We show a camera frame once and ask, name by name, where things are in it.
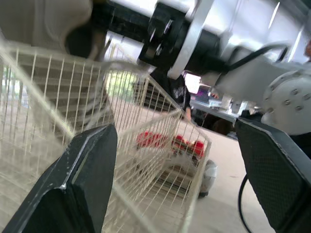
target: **person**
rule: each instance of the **person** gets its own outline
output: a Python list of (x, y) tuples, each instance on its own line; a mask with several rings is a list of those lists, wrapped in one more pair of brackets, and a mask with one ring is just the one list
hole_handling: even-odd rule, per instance
[(176, 80), (167, 76), (168, 70), (156, 68), (150, 76), (171, 96), (171, 98), (186, 113), (186, 118), (191, 120), (190, 93), (185, 79), (180, 75)]
[(311, 40), (307, 43), (306, 49), (305, 49), (305, 55), (309, 58), (308, 62), (311, 62)]

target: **black mesh pad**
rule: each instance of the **black mesh pad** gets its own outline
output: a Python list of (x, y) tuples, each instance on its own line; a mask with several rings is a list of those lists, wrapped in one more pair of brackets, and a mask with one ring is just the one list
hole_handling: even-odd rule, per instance
[(297, 232), (293, 226), (301, 213), (310, 214), (305, 207), (310, 204), (311, 160), (289, 136), (272, 127), (238, 119), (235, 129), (247, 176), (270, 225), (276, 232)]

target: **shopping cart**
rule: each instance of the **shopping cart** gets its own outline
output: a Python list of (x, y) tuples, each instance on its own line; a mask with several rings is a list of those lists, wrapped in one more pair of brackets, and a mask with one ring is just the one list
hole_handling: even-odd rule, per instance
[[(107, 56), (130, 61), (117, 45)], [(181, 120), (182, 110), (147, 73), (133, 63), (20, 44), (0, 46), (0, 58), (0, 230), (75, 135), (114, 123), (117, 158), (103, 232), (187, 231), (210, 141)], [(139, 146), (141, 135), (151, 139), (147, 147)], [(189, 150), (192, 141), (203, 143), (202, 153)], [(168, 166), (179, 151), (196, 162)]]

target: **black shirt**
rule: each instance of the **black shirt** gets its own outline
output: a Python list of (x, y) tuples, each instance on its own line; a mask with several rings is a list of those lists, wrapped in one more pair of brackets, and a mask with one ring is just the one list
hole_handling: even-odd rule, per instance
[(170, 79), (167, 72), (155, 69), (150, 76), (172, 97), (184, 111), (190, 108), (190, 93), (182, 75), (178, 79)]

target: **person's arm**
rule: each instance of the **person's arm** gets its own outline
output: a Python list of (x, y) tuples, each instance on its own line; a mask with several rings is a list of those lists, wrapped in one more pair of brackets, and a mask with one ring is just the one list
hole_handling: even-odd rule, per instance
[(186, 117), (188, 120), (191, 120), (191, 106), (190, 106), (190, 100), (191, 100), (191, 96), (189, 93), (189, 90), (185, 84), (186, 87), (186, 96), (185, 96), (185, 109), (186, 109)]

